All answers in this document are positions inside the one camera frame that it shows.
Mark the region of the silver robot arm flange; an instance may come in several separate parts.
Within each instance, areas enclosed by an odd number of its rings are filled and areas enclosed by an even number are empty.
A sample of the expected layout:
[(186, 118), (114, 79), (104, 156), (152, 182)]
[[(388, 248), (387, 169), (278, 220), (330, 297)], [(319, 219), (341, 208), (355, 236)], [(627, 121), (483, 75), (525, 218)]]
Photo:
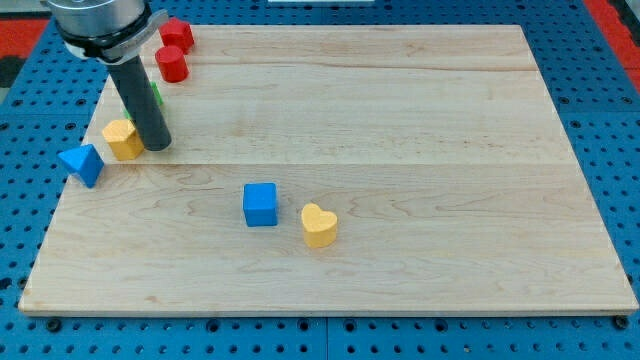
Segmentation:
[(169, 20), (147, 0), (44, 0), (71, 54), (120, 65), (140, 54), (143, 45)]

